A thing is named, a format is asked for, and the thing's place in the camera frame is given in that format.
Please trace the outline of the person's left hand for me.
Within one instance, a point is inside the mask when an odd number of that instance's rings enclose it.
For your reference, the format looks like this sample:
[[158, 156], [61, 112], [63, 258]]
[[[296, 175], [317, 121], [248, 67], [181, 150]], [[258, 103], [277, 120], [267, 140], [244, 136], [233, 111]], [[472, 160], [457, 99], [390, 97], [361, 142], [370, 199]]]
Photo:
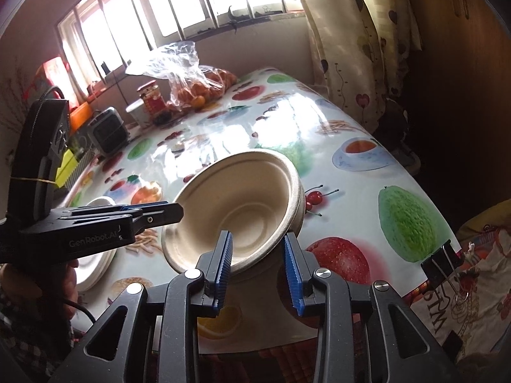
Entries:
[[[61, 283], [56, 286], [57, 293], [73, 303], [78, 302], [75, 271], [78, 266], [79, 261], [77, 259], [68, 262], [64, 277]], [[33, 303], [42, 296], [42, 289], [38, 284], [11, 264], [6, 264], [1, 268], [1, 287], [7, 298], [18, 306]]]

